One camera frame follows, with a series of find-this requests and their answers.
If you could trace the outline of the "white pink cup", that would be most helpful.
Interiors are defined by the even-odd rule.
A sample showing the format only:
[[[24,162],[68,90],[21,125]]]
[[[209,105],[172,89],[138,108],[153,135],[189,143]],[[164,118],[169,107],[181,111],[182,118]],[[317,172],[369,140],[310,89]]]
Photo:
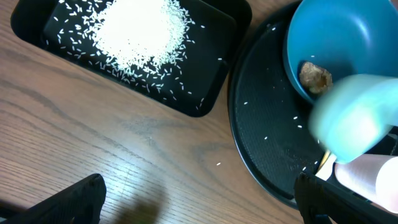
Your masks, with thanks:
[[[363,154],[335,164],[338,182],[360,196],[397,213],[397,157]]]

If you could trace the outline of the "mint green bowl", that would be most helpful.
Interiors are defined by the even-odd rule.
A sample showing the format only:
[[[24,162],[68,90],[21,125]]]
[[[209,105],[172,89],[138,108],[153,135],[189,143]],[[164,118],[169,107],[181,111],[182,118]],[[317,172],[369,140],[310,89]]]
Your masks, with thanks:
[[[397,78],[348,76],[314,104],[308,128],[313,137],[349,163],[374,147],[397,126]]]

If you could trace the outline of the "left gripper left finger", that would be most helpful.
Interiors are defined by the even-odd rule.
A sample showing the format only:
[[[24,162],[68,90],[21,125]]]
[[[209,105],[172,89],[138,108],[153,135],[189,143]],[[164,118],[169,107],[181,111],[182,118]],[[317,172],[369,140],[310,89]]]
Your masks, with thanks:
[[[100,174],[91,174],[46,200],[17,213],[1,208],[3,224],[98,224],[106,199],[106,185]]]

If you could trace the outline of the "brown food piece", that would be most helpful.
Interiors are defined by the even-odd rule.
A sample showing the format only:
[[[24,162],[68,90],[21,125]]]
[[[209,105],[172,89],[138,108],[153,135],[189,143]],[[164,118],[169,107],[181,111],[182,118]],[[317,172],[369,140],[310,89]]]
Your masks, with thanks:
[[[333,88],[331,73],[311,62],[302,65],[298,77],[301,85],[314,95],[322,95]]]

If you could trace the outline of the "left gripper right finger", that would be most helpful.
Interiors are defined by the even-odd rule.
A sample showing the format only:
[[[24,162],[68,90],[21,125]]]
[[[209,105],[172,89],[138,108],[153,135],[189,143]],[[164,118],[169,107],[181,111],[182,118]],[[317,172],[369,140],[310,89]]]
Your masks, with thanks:
[[[365,223],[397,224],[397,217],[308,172],[302,172],[294,185],[295,200],[305,224]]]

